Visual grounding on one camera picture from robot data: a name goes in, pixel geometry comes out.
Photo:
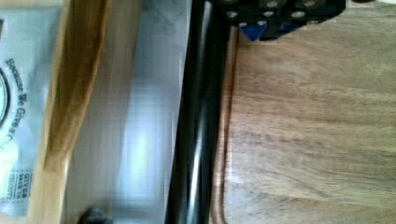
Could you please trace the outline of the black gripper finger with blue tip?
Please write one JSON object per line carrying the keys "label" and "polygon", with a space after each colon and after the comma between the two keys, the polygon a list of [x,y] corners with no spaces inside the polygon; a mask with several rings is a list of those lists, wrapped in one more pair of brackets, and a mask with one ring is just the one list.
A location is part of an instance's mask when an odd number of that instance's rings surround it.
{"label": "black gripper finger with blue tip", "polygon": [[272,41],[346,9],[347,0],[211,0],[223,19],[250,41]]}

